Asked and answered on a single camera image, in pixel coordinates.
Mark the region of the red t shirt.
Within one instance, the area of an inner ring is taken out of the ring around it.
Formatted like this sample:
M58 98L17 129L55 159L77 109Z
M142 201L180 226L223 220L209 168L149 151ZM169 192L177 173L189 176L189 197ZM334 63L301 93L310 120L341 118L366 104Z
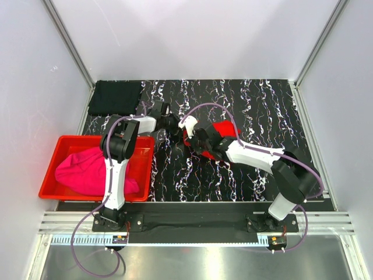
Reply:
M231 121L213 122L205 127L194 128L194 136L202 140L222 137L223 140L218 145L217 150L223 155L223 161L230 161L226 155L226 151L233 140L237 139L234 124ZM184 145L191 147L191 139L188 138L186 130L183 131L183 142Z

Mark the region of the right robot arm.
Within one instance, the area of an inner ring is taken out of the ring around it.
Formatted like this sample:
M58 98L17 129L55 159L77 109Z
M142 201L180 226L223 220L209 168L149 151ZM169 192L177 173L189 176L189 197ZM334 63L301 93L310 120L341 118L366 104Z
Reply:
M230 121L185 127L185 142L200 155L233 164L261 169L273 176L279 193L265 214L249 221L257 232L281 231L287 215L321 186L321 178L311 162L295 148L266 148L246 143Z

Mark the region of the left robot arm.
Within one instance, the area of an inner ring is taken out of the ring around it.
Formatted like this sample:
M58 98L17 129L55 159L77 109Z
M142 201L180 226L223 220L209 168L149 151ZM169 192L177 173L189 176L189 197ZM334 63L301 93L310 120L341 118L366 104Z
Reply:
M120 116L114 114L103 132L100 149L105 163L105 189L99 221L114 231L121 230L126 223L125 177L126 168L135 151L139 134L165 129L177 134L180 119L171 112L170 104L156 101L142 115Z

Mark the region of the folded black t shirt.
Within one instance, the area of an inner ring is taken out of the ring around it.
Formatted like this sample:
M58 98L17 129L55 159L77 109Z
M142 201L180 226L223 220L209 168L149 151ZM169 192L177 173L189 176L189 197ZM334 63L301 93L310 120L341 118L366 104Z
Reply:
M141 91L141 81L99 80L88 105L88 114L92 116L135 114Z

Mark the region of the pink t shirt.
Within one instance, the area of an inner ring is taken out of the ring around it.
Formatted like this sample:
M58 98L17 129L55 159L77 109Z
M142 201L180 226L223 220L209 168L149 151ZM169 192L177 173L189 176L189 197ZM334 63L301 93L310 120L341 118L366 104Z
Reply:
M81 195L105 194L105 157L99 147L69 155L55 171L57 182Z

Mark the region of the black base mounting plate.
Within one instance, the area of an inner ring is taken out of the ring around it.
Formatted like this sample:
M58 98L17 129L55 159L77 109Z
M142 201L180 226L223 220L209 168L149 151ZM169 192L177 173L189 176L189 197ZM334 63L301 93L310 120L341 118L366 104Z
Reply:
M253 243L258 233L299 233L289 214L276 222L267 202L137 202L127 203L114 223L96 214L95 232L129 234L130 244Z

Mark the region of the right connector box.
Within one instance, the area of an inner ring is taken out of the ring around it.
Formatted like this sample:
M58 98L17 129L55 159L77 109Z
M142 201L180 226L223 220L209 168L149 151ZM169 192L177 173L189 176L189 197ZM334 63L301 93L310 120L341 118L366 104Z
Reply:
M272 236L269 238L269 245L286 247L287 237L286 236Z

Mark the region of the connector box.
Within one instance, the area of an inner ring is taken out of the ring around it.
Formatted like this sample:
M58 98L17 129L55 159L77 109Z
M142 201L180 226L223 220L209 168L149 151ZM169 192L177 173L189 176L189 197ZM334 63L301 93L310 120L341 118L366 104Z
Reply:
M127 244L127 242L127 235L113 235L112 237L112 244Z
M272 236L269 238L269 245L286 247L287 237L286 236Z

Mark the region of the red plastic bin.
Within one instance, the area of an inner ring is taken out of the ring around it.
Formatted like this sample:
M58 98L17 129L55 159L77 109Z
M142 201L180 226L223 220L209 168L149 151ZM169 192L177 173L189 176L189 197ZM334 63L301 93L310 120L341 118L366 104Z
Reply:
M56 168L71 154L99 147L100 136L61 136L56 144L50 165L45 174L38 196L42 199L64 201L101 201L103 196L81 195L55 179ZM147 200L150 188L154 139L139 136L135 151L129 160L125 177L125 199L129 202Z

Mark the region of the left connector box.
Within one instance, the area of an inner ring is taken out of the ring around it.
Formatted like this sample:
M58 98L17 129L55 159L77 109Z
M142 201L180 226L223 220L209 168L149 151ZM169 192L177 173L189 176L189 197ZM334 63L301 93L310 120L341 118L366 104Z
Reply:
M127 235L113 235L112 237L112 244L127 244L127 242Z

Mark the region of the aluminium frame rail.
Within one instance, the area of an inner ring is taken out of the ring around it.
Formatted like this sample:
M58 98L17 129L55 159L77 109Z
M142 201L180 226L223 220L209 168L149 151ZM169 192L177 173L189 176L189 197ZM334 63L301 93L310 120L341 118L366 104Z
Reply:
M107 247L269 247L272 236L286 236L299 241L307 236L345 237L354 234L353 226L345 212L295 213L285 229L277 232L238 232L233 227L171 229L159 233L145 232L144 218L134 218L128 227L119 231L93 231L94 218L85 218L83 212L46 212L39 232L51 235L51 244L59 246ZM127 244L112 244L113 235L127 235Z

